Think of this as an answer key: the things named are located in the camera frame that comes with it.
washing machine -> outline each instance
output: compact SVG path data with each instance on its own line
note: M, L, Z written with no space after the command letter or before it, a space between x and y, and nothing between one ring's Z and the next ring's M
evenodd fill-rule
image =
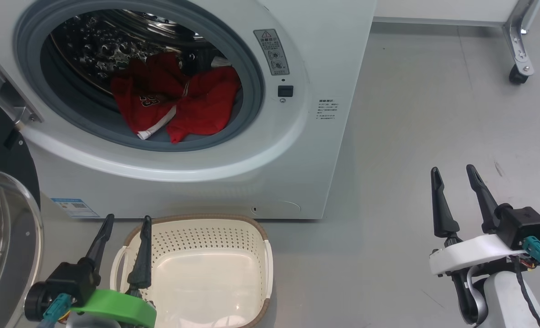
M0 116L15 126L1 151L28 149L74 218L322 218L375 2L0 0ZM235 68L220 132L171 143L128 128L112 73L171 51L187 75Z

warning label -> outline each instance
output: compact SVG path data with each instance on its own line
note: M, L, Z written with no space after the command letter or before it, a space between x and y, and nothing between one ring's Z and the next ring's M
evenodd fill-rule
M286 55L284 54L284 49L282 49L282 43L280 43L276 30L255 30L253 34L264 51L272 75L290 74L288 61L286 60Z
M316 120L334 120L339 111L337 98L320 98L316 106Z
M72 218L99 218L99 215L81 199L51 199Z

basket bottom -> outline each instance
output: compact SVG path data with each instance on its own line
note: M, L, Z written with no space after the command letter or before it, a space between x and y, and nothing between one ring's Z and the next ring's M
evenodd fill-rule
M260 312L263 283L248 251L176 251L153 265L147 299L157 309L155 328L236 328Z

basket handle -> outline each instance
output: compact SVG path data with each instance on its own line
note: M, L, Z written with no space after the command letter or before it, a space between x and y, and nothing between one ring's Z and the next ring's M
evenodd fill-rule
M266 298L272 296L272 288L274 287L274 257L272 255L272 246L270 241L264 240L266 244Z
M122 246L116 253L114 257L114 262L112 263L112 270L110 271L110 289L113 291L118 291L118 283L116 283L116 278L118 278L118 268L120 267L120 262L122 262L122 257L126 255L126 246Z

laundry basket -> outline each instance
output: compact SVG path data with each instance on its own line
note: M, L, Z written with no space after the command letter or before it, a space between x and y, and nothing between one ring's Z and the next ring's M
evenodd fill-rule
M114 259L111 289L128 290L139 231L130 233ZM228 214L168 216L153 220L152 232L152 285L140 292L157 309L155 328L251 328L262 319L273 261L257 222Z

